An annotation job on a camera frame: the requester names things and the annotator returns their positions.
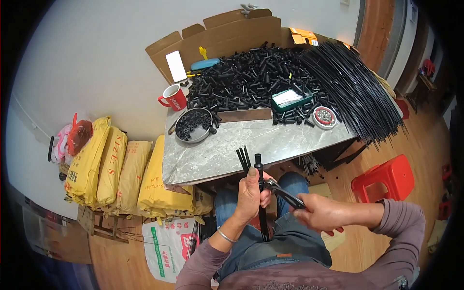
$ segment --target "green plastic container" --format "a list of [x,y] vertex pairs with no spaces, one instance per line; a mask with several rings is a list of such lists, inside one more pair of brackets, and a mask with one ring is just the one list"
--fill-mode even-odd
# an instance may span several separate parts
[[294,107],[311,102],[313,93],[308,90],[305,95],[306,97],[302,97],[292,89],[284,90],[280,93],[272,95],[271,105],[277,112],[284,113],[293,109]]

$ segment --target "red mug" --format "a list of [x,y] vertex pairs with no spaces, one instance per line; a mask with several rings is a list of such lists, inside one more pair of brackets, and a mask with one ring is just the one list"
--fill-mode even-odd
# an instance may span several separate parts
[[174,111],[180,111],[187,106],[187,99],[178,84],[167,87],[158,101],[165,107],[173,108]]

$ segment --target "red stool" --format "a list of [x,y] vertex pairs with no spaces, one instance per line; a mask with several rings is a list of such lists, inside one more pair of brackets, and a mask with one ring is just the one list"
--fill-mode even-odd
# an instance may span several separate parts
[[369,203],[366,187],[376,182],[382,182],[387,187],[385,198],[405,200],[414,188],[414,176],[411,166],[403,154],[376,165],[351,181],[351,190],[354,191],[361,202]]

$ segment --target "red plastic bag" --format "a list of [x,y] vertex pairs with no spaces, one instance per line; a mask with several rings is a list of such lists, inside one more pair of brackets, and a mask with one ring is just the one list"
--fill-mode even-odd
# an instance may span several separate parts
[[80,120],[76,123],[77,113],[74,114],[72,120],[72,129],[68,135],[68,153],[75,156],[84,147],[87,141],[92,137],[92,122],[87,120]]

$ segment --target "shirt sleeve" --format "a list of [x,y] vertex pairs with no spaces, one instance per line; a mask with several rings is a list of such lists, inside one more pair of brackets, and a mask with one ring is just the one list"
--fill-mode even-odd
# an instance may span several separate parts
[[180,290],[210,290],[211,279],[230,252],[223,253],[211,247],[205,240],[193,255],[185,262],[177,277],[175,289]]
[[425,218],[420,206],[394,200],[382,200],[385,211],[380,226],[371,231],[391,237],[390,246],[363,276],[382,289],[398,289],[403,276],[412,281],[424,239]]

